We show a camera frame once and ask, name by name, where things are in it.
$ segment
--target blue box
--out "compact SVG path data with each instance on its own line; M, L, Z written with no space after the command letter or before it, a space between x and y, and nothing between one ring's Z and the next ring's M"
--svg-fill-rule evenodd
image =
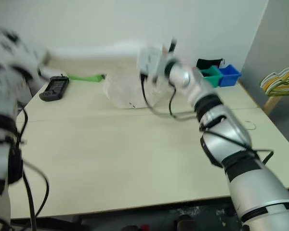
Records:
M231 64L228 65L226 68L219 68L219 70L223 75L219 82L220 87L234 86L237 82L237 79L242 75Z

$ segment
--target green object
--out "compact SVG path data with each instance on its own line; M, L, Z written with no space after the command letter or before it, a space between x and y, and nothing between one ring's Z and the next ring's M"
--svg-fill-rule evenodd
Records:
M216 66L211 66L209 69L200 71L204 75L204 79L210 82L214 88L218 86L220 79L223 77L222 73Z
M105 79L105 75L96 75L96 76L90 76L90 77L79 77L74 75L67 75L70 79L73 80L82 80L82 81L90 81L90 82L100 82L102 79Z

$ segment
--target table surface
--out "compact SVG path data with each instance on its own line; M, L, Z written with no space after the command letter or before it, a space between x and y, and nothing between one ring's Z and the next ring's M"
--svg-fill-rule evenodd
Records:
M94 90L99 92L96 95L102 94L100 84L88 85L99 85ZM35 96L27 106L30 122L24 133L27 144L22 148L23 158L42 169L51 186L40 216L86 214L229 195L223 170L212 166L202 151L196 120L177 122L152 115L147 109L117 109L101 95L90 100L83 97L86 102L78 103L73 92L80 92L80 86L86 88L87 84L71 84L60 101L45 103ZM289 143L242 90L236 86L218 92L246 128L256 126L249 131L253 147L275 150L267 165L289 187ZM91 107L83 113L86 104ZM30 169L26 173L37 208L44 197L45 184ZM29 217L23 181L10 186L9 191L12 218Z

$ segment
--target black remote control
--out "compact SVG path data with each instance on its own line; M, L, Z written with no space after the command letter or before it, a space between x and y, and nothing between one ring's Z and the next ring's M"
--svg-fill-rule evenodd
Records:
M68 77L54 76L50 78L50 82L45 91L39 94L41 100L55 101L63 97L66 87L69 83Z

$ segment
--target gray wall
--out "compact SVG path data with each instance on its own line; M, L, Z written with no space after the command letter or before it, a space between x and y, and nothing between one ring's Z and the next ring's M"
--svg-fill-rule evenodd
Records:
M289 0L269 0L242 69L241 83L263 107L268 97L260 81L289 66ZM289 96L285 96L270 118L289 140Z

